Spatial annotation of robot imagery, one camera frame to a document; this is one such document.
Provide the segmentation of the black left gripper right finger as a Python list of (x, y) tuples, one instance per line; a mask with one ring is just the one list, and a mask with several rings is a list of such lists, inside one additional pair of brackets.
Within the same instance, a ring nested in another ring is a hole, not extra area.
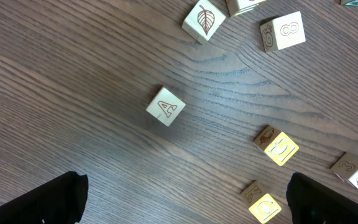
[(358, 204), (295, 172), (286, 192), (293, 224), (358, 224)]

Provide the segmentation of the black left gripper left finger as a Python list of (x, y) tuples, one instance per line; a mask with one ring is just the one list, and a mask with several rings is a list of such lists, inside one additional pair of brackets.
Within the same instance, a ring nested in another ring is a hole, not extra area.
[(0, 206), (0, 223), (79, 223), (88, 199), (88, 176), (69, 171)]

